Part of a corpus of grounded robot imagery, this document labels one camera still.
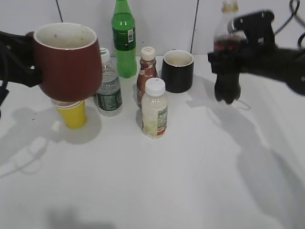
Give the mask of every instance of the green label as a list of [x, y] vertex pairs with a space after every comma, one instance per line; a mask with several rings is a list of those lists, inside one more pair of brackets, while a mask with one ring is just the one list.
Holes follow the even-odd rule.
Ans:
[[109, 95], [97, 93], [99, 107], [104, 111], [114, 111], [122, 105], [121, 90]]
[[119, 51], [128, 51], [135, 48], [135, 27], [132, 30], [115, 30], [113, 31], [114, 47]]

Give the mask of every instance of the paper cup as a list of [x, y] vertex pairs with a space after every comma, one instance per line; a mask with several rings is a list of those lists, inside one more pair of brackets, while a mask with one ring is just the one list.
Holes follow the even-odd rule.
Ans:
[[52, 105], [61, 114], [68, 128], [77, 129], [86, 124], [87, 117], [84, 100], [75, 103], [52, 100]]

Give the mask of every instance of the green bottle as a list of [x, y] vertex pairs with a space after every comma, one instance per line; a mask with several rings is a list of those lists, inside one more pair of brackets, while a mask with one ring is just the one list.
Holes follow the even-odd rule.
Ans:
[[116, 0], [111, 24], [119, 76], [130, 78], [137, 73], [137, 62], [135, 21], [127, 0]]

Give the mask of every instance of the dark soda bottle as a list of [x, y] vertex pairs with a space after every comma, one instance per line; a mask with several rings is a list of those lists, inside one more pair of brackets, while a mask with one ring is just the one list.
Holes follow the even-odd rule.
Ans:
[[[214, 51], [234, 51], [238, 49], [242, 34], [229, 33], [228, 23], [237, 15], [238, 5], [235, 0], [224, 1], [223, 18], [214, 34]], [[218, 74], [215, 83], [215, 97], [217, 101], [225, 100], [231, 104], [240, 97], [239, 73]]]

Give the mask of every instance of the white cap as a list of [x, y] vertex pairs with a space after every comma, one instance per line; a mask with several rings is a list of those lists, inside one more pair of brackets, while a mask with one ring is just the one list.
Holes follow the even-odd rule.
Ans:
[[100, 48], [102, 63], [107, 63], [110, 60], [110, 52], [108, 49]]
[[144, 47], [141, 49], [141, 58], [145, 61], [151, 61], [156, 57], [154, 48]]
[[145, 93], [152, 97], [158, 97], [165, 93], [165, 82], [159, 78], [151, 78], [145, 83]]

